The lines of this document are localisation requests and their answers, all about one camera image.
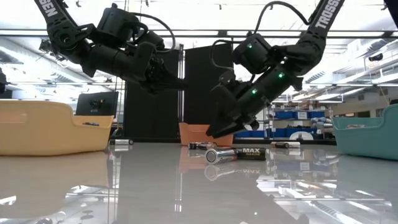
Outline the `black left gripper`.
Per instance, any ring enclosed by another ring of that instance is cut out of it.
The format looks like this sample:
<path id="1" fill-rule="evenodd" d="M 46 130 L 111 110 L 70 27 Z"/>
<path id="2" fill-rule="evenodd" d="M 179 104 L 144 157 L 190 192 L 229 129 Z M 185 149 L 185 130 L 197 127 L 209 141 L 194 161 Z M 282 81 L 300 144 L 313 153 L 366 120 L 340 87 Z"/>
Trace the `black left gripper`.
<path id="1" fill-rule="evenodd" d="M 155 45 L 149 42 L 143 42 L 128 52 L 119 52 L 114 59 L 113 74 L 149 93 L 186 90 L 187 82 L 170 72 L 155 53 Z"/>

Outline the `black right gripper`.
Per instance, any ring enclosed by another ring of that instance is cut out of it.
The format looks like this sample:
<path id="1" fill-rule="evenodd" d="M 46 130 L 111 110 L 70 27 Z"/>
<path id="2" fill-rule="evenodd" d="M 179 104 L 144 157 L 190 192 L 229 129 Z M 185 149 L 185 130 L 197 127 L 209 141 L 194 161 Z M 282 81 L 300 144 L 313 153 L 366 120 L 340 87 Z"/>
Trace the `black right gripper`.
<path id="1" fill-rule="evenodd" d="M 207 136 L 218 139 L 245 129 L 257 130 L 257 114 L 279 96 L 279 78 L 260 77 L 249 83 L 222 77 L 214 87 L 214 95 L 217 112 Z"/>

